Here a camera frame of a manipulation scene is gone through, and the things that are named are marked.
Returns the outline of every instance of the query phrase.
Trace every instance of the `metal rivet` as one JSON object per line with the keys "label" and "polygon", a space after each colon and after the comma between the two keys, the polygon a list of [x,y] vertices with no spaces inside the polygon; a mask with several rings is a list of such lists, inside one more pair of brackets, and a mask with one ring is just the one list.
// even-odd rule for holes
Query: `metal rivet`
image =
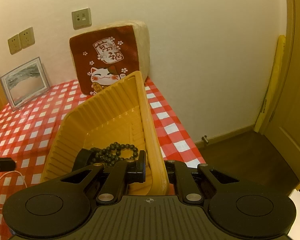
{"label": "metal rivet", "polygon": [[186,199],[189,201],[199,201],[201,199],[201,196],[196,193],[191,193],[186,196]]}
{"label": "metal rivet", "polygon": [[98,199],[101,201],[110,201],[113,200],[114,196],[112,194],[104,193],[101,194]]}

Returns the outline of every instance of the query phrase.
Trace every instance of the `crosshair marking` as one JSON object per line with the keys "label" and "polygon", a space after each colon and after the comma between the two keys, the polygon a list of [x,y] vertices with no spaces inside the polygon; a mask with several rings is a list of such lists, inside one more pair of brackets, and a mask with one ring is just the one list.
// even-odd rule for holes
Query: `crosshair marking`
{"label": "crosshair marking", "polygon": [[148,203],[152,203],[152,202],[155,201],[155,200],[154,200],[153,198],[147,198],[146,201],[147,201]]}

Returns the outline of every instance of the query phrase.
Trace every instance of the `switch plate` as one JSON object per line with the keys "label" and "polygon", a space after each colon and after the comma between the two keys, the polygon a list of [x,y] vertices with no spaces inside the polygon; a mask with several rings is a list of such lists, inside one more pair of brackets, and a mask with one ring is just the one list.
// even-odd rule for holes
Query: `switch plate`
{"label": "switch plate", "polygon": [[32,27],[19,33],[19,36],[20,36],[21,47],[23,49],[25,49],[35,43]]}
{"label": "switch plate", "polygon": [[75,30],[91,26],[90,8],[72,12],[72,23]]}
{"label": "switch plate", "polygon": [[19,34],[8,39],[10,54],[13,55],[22,49]]}

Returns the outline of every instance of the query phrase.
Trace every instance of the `yellow tray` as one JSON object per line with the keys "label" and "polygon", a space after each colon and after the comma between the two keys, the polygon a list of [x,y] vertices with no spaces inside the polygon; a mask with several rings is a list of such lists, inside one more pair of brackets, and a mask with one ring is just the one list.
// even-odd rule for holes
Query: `yellow tray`
{"label": "yellow tray", "polygon": [[[47,157],[41,182],[71,172],[82,148],[105,148],[117,141],[146,150],[146,182],[129,185],[130,195],[166,195],[169,181],[140,71],[102,90],[70,111]],[[122,157],[131,156],[123,150]]]}

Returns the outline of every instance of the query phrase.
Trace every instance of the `table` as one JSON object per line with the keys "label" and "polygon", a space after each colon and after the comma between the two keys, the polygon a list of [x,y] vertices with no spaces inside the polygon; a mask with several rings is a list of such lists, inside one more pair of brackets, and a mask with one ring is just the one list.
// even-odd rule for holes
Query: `table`
{"label": "table", "polygon": [[[194,142],[150,78],[145,82],[145,90],[164,160],[183,161],[188,167],[195,168],[204,163]],[[16,161],[16,170],[23,174],[28,187],[40,182],[46,156],[63,118],[90,97],[81,93],[77,80],[72,80],[51,87],[15,112],[9,105],[2,109],[0,157],[11,157]],[[23,188],[23,179],[15,172],[2,178],[0,207],[7,197]],[[0,240],[10,236],[0,210]]]}

